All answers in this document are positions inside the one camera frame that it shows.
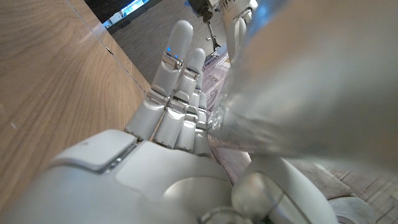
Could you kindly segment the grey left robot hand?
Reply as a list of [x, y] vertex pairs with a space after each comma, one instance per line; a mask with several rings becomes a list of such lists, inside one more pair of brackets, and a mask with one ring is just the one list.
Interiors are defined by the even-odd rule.
[[222, 21], [226, 33], [229, 61], [234, 63], [258, 2], [256, 0], [220, 0], [217, 6], [223, 14]]

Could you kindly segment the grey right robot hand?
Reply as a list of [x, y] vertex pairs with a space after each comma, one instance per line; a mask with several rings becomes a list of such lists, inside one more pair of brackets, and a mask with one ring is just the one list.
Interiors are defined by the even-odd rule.
[[211, 158], [201, 101], [202, 49], [178, 21], [154, 81], [122, 131], [65, 149], [2, 223], [336, 223], [326, 197], [291, 163], [260, 157], [232, 183]]

